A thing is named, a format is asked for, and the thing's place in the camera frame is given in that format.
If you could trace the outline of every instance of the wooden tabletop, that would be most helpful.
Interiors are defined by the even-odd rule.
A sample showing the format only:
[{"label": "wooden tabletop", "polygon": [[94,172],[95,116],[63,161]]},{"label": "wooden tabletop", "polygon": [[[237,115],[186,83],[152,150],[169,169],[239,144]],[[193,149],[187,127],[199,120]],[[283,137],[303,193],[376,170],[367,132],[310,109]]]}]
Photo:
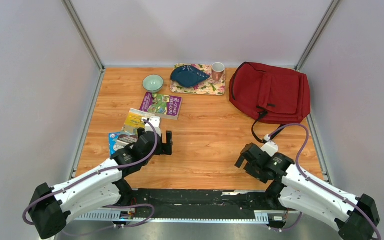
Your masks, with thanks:
[{"label": "wooden tabletop", "polygon": [[[108,133],[121,130],[130,108],[139,109],[146,93],[143,79],[152,74],[164,79],[161,94],[180,96],[178,120],[161,119],[161,129],[172,131],[173,155],[154,156],[141,171],[126,177],[132,188],[265,190],[264,184],[234,166],[246,144],[258,143],[251,134],[254,120],[229,102],[229,81],[235,68],[226,69],[226,93],[222,96],[170,92],[173,68],[107,68],[82,150],[76,175],[96,167],[109,154]],[[278,125],[258,123],[262,138]],[[275,142],[279,152],[295,159],[305,131],[291,126]],[[300,158],[301,166],[322,178],[313,140]]]}]

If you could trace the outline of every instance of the floral pattern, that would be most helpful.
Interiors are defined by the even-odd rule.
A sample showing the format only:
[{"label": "floral pattern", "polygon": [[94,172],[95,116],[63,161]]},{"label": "floral pattern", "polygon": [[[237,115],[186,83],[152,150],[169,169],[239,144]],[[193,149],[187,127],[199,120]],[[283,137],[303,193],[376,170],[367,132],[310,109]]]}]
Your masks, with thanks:
[{"label": "floral pattern", "polygon": [[220,81],[215,81],[211,77],[211,65],[208,64],[186,64],[186,63],[178,63],[174,65],[174,69],[184,66],[184,65],[191,65],[206,74],[210,75],[210,77],[198,83],[195,86],[192,87],[184,87],[181,86],[176,81],[171,81],[170,90],[173,93],[179,93],[179,94],[204,94],[204,95],[217,95],[221,96],[225,94],[226,89],[226,74],[224,74]]}]

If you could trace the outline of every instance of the white mug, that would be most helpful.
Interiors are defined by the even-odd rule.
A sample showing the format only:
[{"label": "white mug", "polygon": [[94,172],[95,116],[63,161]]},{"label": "white mug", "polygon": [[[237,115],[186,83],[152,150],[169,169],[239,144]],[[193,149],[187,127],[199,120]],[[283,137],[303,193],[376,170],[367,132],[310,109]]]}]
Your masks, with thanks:
[{"label": "white mug", "polygon": [[223,74],[225,74],[225,65],[221,62],[215,62],[211,66],[211,76],[215,81],[222,79]]}]

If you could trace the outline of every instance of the book cover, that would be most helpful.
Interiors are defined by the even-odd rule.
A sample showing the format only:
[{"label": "book cover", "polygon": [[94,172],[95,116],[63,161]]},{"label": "book cover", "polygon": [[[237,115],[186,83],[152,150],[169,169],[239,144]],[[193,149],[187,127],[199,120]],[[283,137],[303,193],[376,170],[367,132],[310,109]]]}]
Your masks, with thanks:
[{"label": "book cover", "polygon": [[121,149],[122,147],[117,145],[117,138],[119,137],[120,132],[110,132],[108,133],[108,142],[109,142],[109,156],[115,154],[117,150]]},{"label": "book cover", "polygon": [[155,114],[161,118],[177,120],[181,105],[182,98],[179,96],[147,92],[143,98],[140,110]]},{"label": "book cover", "polygon": [[117,145],[124,147],[131,143],[138,141],[138,129],[145,128],[145,123],[142,118],[150,118],[155,116],[153,113],[139,111],[131,108],[128,112],[124,125],[119,132],[117,138]]}]

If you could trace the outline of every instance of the robotic arm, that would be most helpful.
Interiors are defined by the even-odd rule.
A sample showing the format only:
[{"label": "robotic arm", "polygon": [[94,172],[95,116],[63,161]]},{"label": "robotic arm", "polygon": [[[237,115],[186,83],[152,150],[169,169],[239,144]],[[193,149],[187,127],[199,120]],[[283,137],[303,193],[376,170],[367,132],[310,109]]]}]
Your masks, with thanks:
[{"label": "robotic arm", "polygon": [[[52,187],[43,183],[36,188],[23,219],[35,225],[42,239],[61,232],[82,214],[108,205],[128,205],[133,190],[124,178],[147,165],[153,155],[173,153],[171,131],[166,132],[166,143],[162,142],[160,118],[142,120],[145,129],[139,129],[136,143],[119,149],[99,166],[70,181]],[[27,211],[32,222],[26,219]]]},{"label": "robotic arm", "polygon": [[263,183],[273,180],[266,191],[270,198],[326,223],[344,240],[370,240],[374,232],[379,236],[379,213],[370,196],[357,197],[320,180],[278,153],[268,135],[264,139],[261,148],[246,145],[235,166],[240,168],[246,160],[244,169],[249,175]]}]

